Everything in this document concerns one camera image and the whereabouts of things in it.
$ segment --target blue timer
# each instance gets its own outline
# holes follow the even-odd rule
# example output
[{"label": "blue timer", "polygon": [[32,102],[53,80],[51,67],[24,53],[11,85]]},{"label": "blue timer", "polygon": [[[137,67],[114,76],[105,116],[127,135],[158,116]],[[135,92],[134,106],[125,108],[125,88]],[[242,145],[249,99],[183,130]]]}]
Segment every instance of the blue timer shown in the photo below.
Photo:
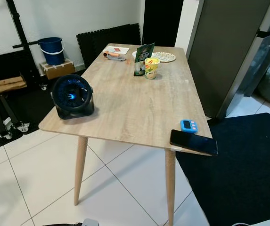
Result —
[{"label": "blue timer", "polygon": [[197,124],[193,120],[183,119],[181,120],[180,125],[181,125],[181,130],[183,132],[187,132],[187,133],[197,132]]}]

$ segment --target white tile floor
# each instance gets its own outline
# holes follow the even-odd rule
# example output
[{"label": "white tile floor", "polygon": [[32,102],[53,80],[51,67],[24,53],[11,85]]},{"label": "white tile floor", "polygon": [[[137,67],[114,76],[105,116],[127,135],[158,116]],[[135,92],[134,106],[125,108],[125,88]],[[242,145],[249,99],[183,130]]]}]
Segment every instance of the white tile floor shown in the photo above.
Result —
[{"label": "white tile floor", "polygon": [[[244,98],[229,117],[263,112],[270,113],[269,103]],[[80,203],[73,206],[76,141],[38,130],[0,147],[0,226],[85,218],[101,226],[166,226],[164,150],[90,139]],[[209,225],[178,162],[174,225]]]}]

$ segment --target refrigerator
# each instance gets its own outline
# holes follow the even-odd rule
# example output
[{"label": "refrigerator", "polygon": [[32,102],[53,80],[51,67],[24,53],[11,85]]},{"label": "refrigerator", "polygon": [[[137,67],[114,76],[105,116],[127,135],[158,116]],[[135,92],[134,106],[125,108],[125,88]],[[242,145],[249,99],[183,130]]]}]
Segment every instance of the refrigerator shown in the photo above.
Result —
[{"label": "refrigerator", "polygon": [[270,66],[270,0],[206,0],[188,64],[205,114],[224,118]]}]

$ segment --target snack bag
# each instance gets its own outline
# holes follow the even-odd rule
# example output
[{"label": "snack bag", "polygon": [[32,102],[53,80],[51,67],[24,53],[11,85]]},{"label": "snack bag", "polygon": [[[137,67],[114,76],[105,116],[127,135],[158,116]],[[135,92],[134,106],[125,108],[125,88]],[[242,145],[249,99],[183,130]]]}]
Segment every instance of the snack bag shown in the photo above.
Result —
[{"label": "snack bag", "polygon": [[155,43],[149,45],[143,45],[137,48],[137,54],[135,58],[135,71],[134,76],[142,76],[145,72],[144,60],[152,56],[154,51]]}]

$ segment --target plate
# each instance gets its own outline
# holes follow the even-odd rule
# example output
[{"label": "plate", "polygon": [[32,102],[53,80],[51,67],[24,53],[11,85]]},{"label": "plate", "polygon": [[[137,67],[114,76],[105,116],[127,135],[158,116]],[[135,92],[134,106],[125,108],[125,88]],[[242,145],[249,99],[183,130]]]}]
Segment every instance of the plate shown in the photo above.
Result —
[{"label": "plate", "polygon": [[165,52],[153,53],[152,57],[158,58],[161,62],[171,62],[176,59],[176,56],[174,54]]}]

